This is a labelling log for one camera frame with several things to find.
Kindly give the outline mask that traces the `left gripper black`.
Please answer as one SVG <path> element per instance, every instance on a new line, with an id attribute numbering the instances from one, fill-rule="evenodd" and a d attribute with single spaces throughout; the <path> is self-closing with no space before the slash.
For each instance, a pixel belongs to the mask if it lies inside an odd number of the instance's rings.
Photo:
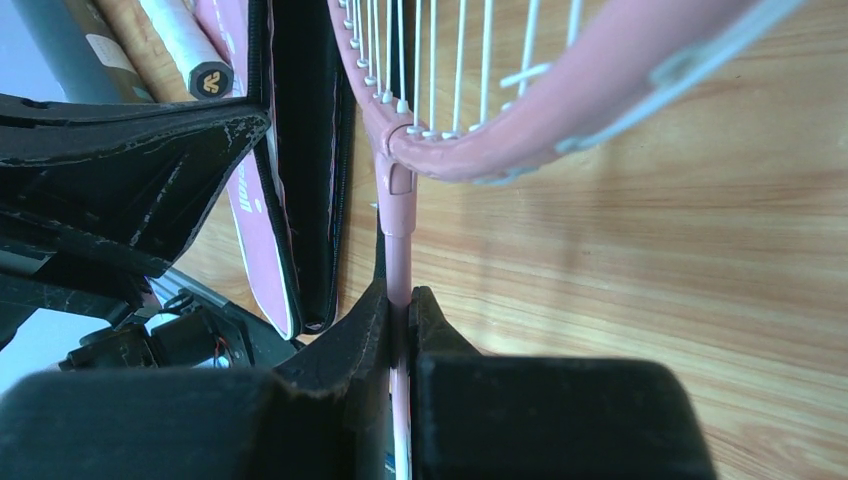
<path id="1" fill-rule="evenodd" d="M 236 165 L 263 137 L 250 98 L 87 105 L 1 99 L 1 233 L 48 254 L 159 275 L 191 245 Z M 170 269 L 102 295 L 39 277 L 47 256 L 1 255 L 1 346 L 34 314 L 97 318 L 61 371 L 274 367 L 296 342 Z"/>

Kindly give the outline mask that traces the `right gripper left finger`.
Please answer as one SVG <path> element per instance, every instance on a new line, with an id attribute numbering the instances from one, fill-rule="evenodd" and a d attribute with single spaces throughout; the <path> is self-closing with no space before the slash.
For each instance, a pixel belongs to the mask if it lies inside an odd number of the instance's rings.
<path id="1" fill-rule="evenodd" d="M 1 403 L 5 479 L 381 479 L 389 302 L 274 368 L 44 372 Z"/>

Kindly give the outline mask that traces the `pink racket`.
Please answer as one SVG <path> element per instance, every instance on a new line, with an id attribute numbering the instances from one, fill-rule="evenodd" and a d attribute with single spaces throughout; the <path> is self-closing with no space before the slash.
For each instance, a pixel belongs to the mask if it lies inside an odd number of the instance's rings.
<path id="1" fill-rule="evenodd" d="M 141 0 L 139 4 L 194 98 L 212 100 L 231 93 L 232 67 L 218 53 L 184 1 Z"/>
<path id="2" fill-rule="evenodd" d="M 374 158 L 392 326 L 395 475 L 413 475 L 418 181 L 504 184 L 603 143 L 700 83 L 795 1 L 331 1 Z"/>

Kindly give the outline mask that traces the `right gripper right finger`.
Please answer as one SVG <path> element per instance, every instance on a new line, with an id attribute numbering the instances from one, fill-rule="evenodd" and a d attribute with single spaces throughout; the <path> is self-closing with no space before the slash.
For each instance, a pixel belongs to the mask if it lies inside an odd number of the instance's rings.
<path id="1" fill-rule="evenodd" d="M 632 358 L 492 356 L 418 287 L 412 466 L 418 479 L 713 479 L 682 383 Z"/>

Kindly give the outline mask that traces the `pink racket bag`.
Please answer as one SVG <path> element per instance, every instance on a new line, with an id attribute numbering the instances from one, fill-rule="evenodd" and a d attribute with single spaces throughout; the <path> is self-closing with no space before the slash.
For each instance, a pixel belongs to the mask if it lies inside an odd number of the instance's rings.
<path id="1" fill-rule="evenodd" d="M 246 274 L 286 339 L 336 319 L 355 100 L 323 1 L 199 1 L 201 27 L 234 71 L 261 83 L 271 125 L 227 182 Z"/>

